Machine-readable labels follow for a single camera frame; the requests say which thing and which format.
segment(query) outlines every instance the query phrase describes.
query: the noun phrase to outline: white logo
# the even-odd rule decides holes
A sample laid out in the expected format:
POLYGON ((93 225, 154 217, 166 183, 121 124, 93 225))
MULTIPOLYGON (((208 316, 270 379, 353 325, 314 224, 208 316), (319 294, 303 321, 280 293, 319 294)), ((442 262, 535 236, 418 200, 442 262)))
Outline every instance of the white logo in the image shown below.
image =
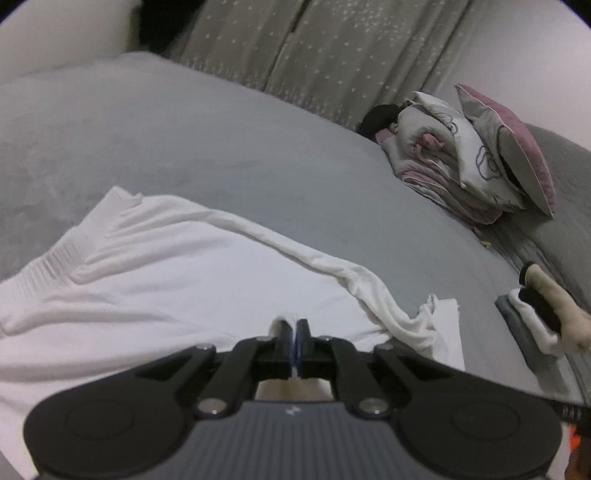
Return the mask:
POLYGON ((292 405, 290 408, 285 409, 285 413, 293 417, 296 414, 301 413, 301 408, 296 405, 292 405))

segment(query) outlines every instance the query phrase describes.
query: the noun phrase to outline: white pillow with cloud drawing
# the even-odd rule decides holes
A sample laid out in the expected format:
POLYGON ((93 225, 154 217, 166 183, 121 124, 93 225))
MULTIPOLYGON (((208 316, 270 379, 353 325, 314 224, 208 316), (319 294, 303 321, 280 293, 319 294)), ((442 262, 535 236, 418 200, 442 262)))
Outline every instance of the white pillow with cloud drawing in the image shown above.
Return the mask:
POLYGON ((423 92, 415 92, 415 95, 417 102, 452 133, 461 187, 489 205, 507 212, 524 209, 523 195, 509 181, 503 166, 495 161, 469 120, 439 98, 423 92))

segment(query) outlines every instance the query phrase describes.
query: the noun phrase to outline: white folded cloth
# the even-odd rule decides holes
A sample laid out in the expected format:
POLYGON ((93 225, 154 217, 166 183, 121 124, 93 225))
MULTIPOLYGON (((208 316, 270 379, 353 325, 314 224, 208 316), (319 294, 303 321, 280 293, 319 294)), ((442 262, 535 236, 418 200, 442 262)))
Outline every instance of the white folded cloth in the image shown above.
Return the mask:
POLYGON ((22 425, 42 399, 197 343, 231 349, 286 311, 315 336, 369 351, 393 335, 463 367, 455 300, 430 296, 411 319, 360 265, 231 213, 113 188, 0 284, 0 450, 32 478, 22 425))
POLYGON ((520 288, 511 290, 509 292, 509 301, 521 315, 523 323, 529 328, 540 352, 546 355, 564 355, 564 347, 560 341, 560 336, 542 322, 531 305, 519 298, 519 291, 520 288))

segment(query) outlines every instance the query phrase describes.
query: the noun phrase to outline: black circular joint cover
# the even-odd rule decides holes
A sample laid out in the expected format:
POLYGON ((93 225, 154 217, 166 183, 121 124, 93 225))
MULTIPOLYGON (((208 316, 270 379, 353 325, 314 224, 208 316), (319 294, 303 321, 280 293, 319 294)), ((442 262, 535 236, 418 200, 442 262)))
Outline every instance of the black circular joint cover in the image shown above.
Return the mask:
POLYGON ((530 478, 550 466, 562 438, 550 406, 512 391, 418 394, 398 427, 419 461, 453 478, 530 478))
POLYGON ((97 382, 54 395, 27 417, 24 439, 38 469, 65 478, 135 475, 180 445, 184 414, 159 382, 97 382))

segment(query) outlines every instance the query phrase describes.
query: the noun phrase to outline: elastic waistband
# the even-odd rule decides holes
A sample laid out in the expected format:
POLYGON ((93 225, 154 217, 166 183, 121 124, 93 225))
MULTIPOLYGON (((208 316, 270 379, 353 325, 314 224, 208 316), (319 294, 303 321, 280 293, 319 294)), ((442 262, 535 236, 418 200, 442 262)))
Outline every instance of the elastic waistband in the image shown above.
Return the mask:
POLYGON ((0 304, 31 299, 65 285, 71 272, 95 250, 113 220, 141 201, 141 195, 133 196, 113 187, 84 220, 68 230, 47 253, 0 284, 0 304))

